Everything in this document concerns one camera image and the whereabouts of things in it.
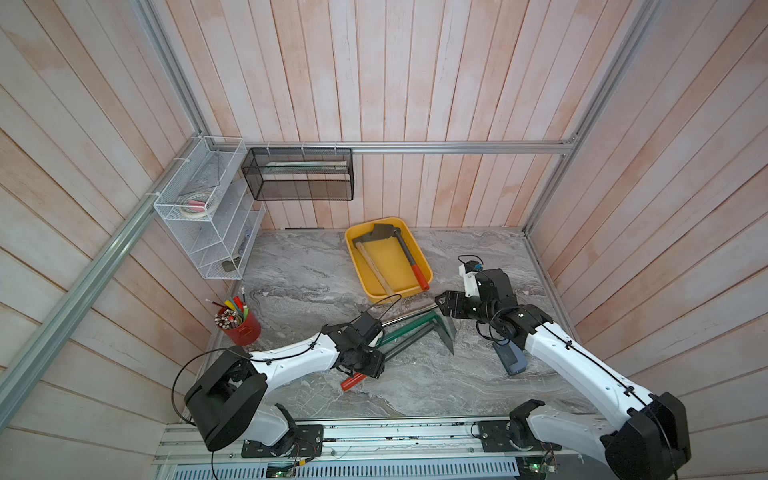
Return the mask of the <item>wooden handle hoe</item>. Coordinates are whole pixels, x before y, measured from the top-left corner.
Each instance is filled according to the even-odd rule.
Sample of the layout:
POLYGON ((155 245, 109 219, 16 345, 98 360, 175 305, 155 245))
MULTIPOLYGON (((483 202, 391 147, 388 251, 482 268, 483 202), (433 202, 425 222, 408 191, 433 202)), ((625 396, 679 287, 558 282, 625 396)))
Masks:
POLYGON ((355 239, 355 240, 353 241, 353 245, 356 247, 356 249, 357 249, 357 250, 360 252, 360 254, 362 255, 362 257, 363 257, 363 259, 365 260, 366 264, 369 266, 369 268, 370 268, 370 269, 371 269, 371 271, 373 272, 374 276, 375 276, 375 277, 376 277, 376 279, 378 280, 378 282, 379 282, 379 284, 381 285, 381 287, 384 289, 385 293, 386 293, 387 295, 393 295, 393 294, 394 294, 394 291, 393 291, 393 289, 392 289, 392 288, 391 288, 391 286, 388 284, 388 282, 386 281, 386 279, 384 278, 384 276, 381 274, 380 270, 379 270, 379 269, 378 269, 378 267, 376 266, 376 264, 375 264, 375 262, 373 261, 372 257, 371 257, 371 256, 370 256, 370 254, 368 253, 367 249, 365 248, 365 245, 364 245, 364 243, 363 243, 361 240, 359 240, 359 239, 355 239))

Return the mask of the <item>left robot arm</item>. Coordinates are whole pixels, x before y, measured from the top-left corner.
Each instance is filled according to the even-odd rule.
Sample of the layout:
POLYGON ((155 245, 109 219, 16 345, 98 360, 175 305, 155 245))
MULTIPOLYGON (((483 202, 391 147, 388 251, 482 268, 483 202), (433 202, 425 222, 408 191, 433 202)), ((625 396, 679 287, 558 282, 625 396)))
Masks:
POLYGON ((364 311, 286 347, 252 353, 238 346, 222 349, 184 396, 207 450, 217 452, 242 441, 269 456, 294 453, 299 444, 295 420, 284 406, 265 397, 294 380, 333 369, 380 376, 385 354, 375 343, 382 334, 381 321, 364 311))

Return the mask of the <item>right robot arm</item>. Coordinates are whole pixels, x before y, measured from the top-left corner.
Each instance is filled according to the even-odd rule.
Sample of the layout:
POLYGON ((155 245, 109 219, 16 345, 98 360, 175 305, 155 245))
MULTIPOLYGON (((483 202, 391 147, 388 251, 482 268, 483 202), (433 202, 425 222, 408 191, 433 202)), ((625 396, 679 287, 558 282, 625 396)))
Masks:
POLYGON ((559 445, 607 465, 619 479, 670 479, 692 457, 686 409, 619 374, 569 336, 539 307, 518 302, 508 276, 479 263, 461 266, 461 291, 435 298, 441 314, 470 319, 563 377, 597 409, 589 417, 530 399, 513 409, 501 436, 519 451, 559 445))

